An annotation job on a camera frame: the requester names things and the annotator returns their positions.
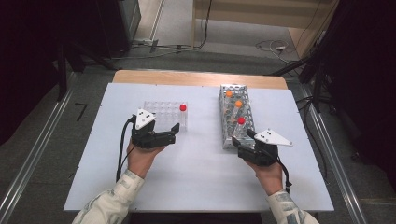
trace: test tube rack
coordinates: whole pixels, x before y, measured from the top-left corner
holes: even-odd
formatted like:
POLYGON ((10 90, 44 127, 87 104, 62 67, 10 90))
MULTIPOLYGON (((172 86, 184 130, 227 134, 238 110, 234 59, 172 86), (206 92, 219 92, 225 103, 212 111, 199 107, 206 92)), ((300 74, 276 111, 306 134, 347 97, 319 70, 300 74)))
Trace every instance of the test tube rack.
POLYGON ((242 133, 237 139, 241 144, 253 147, 254 140, 246 135, 247 129, 254 129, 253 116, 251 114, 251 104, 248 98, 248 87, 246 85, 237 84, 222 84, 220 85, 219 91, 219 104, 220 104, 220 117, 221 117, 221 128, 222 128, 222 140, 223 149, 236 149, 233 146, 233 130, 237 125, 237 120, 239 117, 245 118, 245 127, 242 129, 242 133), (231 97, 228 105, 225 105, 224 99, 226 97, 226 91, 232 91, 233 96, 231 97), (236 101, 242 101, 242 107, 239 109, 235 116, 235 119, 231 118, 233 105, 236 101))
POLYGON ((145 101, 143 109, 154 114, 155 132, 166 132, 179 123, 180 131, 187 131, 187 114, 189 107, 187 102, 162 102, 162 101, 145 101), (185 111, 180 110, 180 106, 185 105, 185 111))

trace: metal rail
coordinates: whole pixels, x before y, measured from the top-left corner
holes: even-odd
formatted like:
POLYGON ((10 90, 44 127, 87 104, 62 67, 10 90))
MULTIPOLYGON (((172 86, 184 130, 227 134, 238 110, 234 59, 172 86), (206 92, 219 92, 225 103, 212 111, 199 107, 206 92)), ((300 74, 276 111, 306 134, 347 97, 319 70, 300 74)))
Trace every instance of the metal rail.
POLYGON ((32 150, 27 156, 21 169, 9 185, 6 192, 6 197, 4 198, 0 206, 0 224, 6 224, 11 217, 12 212, 14 211, 14 208, 18 203, 18 200, 22 196, 23 191, 26 188, 26 185, 28 184, 33 171, 35 170, 35 167, 37 166, 41 155, 43 154, 46 145, 50 140, 50 137, 52 136, 53 131, 55 130, 55 127, 58 124, 58 121, 67 106, 70 96, 74 91, 74 84, 76 83, 76 81, 77 75, 75 73, 72 73, 68 80, 70 86, 69 90, 66 92, 62 101, 58 102, 53 108, 49 119, 47 120, 43 130, 35 141, 32 150))
MULTIPOLYGON (((312 95, 307 85, 303 85, 302 89, 304 97, 312 95)), ((356 197, 355 191, 349 181, 349 178, 347 177, 344 166, 338 158, 337 152, 335 151, 334 145, 332 144, 332 139, 329 136, 321 114, 318 114, 315 109, 311 109, 310 113, 315 126, 317 127, 320 140, 324 146, 324 151, 326 152, 326 155, 329 159, 329 164, 332 167, 335 179, 337 180, 338 186, 341 190, 341 193, 343 194, 346 207, 353 220, 353 223, 367 223, 367 219, 361 210, 359 199, 356 197)))

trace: human hand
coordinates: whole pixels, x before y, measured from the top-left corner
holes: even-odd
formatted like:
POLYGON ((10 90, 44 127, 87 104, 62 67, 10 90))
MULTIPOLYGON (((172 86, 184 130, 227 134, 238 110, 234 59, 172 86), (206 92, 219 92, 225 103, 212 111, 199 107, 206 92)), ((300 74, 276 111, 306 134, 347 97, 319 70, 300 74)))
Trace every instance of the human hand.
POLYGON ((134 174, 145 178, 149 168, 154 162, 155 156, 158 155, 166 147, 155 147, 151 148, 150 151, 135 146, 132 141, 129 143, 127 153, 132 152, 128 155, 128 170, 134 174))
POLYGON ((279 163, 275 162, 270 166, 258 166, 250 161, 245 162, 256 172, 256 177, 268 196, 283 189, 282 166, 279 163))

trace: white sleeve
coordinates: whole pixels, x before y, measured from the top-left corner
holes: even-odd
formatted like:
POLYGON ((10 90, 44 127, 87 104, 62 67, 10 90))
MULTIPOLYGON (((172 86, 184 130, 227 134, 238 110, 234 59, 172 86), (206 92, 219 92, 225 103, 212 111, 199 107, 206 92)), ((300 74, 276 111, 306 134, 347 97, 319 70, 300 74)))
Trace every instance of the white sleeve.
POLYGON ((144 179, 126 170, 114 189, 102 192, 84 206, 73 224, 121 223, 143 183, 144 179))
POLYGON ((283 189, 269 196, 267 202, 278 224, 318 224, 309 213, 300 210, 283 189))

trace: white tabletop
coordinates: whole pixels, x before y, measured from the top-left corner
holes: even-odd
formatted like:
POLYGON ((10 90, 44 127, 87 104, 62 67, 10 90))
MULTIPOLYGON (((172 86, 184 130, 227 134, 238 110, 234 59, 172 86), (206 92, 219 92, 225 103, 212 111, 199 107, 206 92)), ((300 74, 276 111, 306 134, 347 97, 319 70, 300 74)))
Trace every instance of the white tabletop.
MULTIPOLYGON (((271 128, 293 147, 279 146, 290 172, 290 195, 307 211, 332 211, 291 91, 248 89, 256 132, 271 128)), ((116 181, 125 121, 145 101, 188 102, 188 130, 155 159, 131 211, 262 212, 266 195, 235 150, 222 149, 219 87, 108 84, 64 210, 77 211, 116 181)), ((124 145, 129 141, 127 129, 124 145)))

